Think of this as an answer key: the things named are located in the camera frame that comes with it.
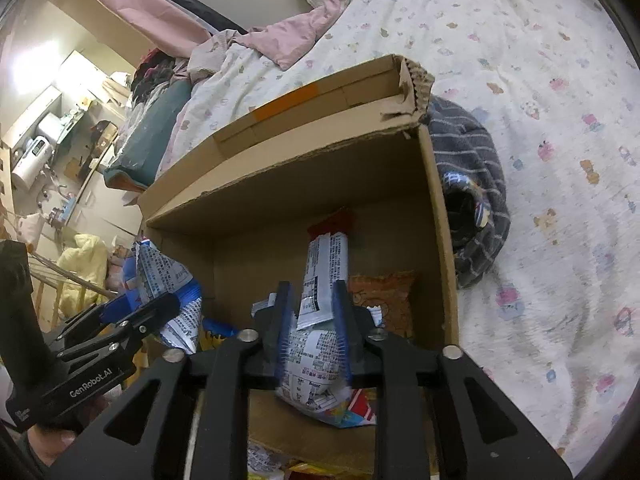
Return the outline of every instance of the gray striped fabric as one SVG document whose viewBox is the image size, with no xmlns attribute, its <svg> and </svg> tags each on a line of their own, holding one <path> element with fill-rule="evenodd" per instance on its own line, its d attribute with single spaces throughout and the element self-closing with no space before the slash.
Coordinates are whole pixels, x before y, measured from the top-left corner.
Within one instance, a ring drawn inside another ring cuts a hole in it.
<svg viewBox="0 0 640 480">
<path fill-rule="evenodd" d="M 511 218 L 491 135 L 469 112 L 431 96 L 421 118 L 431 134 L 449 216 L 458 286 L 482 278 L 504 245 Z"/>
</svg>

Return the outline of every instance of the metal screw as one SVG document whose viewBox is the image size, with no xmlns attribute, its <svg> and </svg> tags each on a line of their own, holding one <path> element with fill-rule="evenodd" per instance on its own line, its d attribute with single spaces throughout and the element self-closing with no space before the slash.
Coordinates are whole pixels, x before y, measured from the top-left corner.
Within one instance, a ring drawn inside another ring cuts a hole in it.
<svg viewBox="0 0 640 480">
<path fill-rule="evenodd" d="M 367 336 L 372 341 L 384 341 L 388 334 L 383 328 L 374 328 Z"/>
<path fill-rule="evenodd" d="M 245 328 L 244 330 L 238 332 L 238 339 L 240 341 L 244 341 L 245 343 L 255 341 L 259 337 L 260 334 L 258 334 L 253 328 Z"/>
<path fill-rule="evenodd" d="M 460 359 L 462 357 L 462 350 L 460 349 L 459 346 L 449 345 L 449 346 L 445 346 L 442 349 L 442 354 L 447 359 L 455 360 L 455 359 Z"/>
<path fill-rule="evenodd" d="M 164 359 L 168 363 L 179 363 L 184 359 L 184 356 L 184 350 L 181 350 L 179 348 L 169 348 L 162 354 L 162 359 Z"/>
</svg>

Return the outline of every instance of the brown snack package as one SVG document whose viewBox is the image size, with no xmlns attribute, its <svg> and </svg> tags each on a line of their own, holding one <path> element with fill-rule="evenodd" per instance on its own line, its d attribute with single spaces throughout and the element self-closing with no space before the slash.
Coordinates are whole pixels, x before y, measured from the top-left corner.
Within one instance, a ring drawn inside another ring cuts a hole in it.
<svg viewBox="0 0 640 480">
<path fill-rule="evenodd" d="M 409 292 L 415 281 L 412 270 L 386 276 L 351 276 L 349 291 L 359 306 L 380 306 L 385 328 L 405 338 L 414 334 Z"/>
</svg>

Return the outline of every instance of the bed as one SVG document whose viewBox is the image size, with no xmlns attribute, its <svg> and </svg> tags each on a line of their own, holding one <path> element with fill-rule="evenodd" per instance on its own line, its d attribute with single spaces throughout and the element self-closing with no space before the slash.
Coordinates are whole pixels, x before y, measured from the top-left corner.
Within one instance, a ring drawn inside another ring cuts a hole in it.
<svg viewBox="0 0 640 480">
<path fill-rule="evenodd" d="M 255 107 L 391 53 L 492 133 L 511 231 L 460 290 L 460 341 L 576 474 L 640 375 L 640 72 L 597 0 L 352 0 L 286 72 L 234 44 L 193 89 L 158 174 Z"/>
</svg>

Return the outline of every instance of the orange tape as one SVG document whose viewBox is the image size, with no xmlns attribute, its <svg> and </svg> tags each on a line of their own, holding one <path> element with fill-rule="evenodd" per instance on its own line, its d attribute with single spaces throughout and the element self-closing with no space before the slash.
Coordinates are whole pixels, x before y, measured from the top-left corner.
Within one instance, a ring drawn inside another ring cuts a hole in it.
<svg viewBox="0 0 640 480">
<path fill-rule="evenodd" d="M 282 97 L 278 97 L 264 106 L 255 109 L 252 112 L 252 115 L 256 121 L 263 121 L 285 110 L 289 110 L 300 103 L 309 101 L 309 99 L 313 99 L 319 94 L 320 91 L 318 89 L 318 85 L 316 83 L 311 83 L 303 86 L 302 88 L 298 88 L 293 92 L 284 94 Z"/>
</svg>

